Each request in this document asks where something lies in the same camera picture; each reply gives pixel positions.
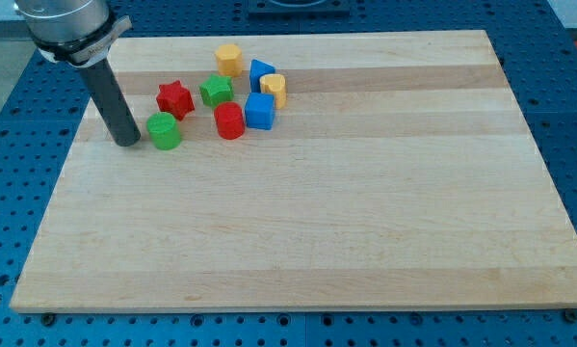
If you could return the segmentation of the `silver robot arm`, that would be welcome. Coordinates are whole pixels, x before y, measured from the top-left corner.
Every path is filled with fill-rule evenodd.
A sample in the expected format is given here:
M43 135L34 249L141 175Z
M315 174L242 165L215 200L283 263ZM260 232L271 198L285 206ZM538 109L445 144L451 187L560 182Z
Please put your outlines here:
M15 0L40 54L51 63L84 68L107 58L111 45L132 28L106 0Z

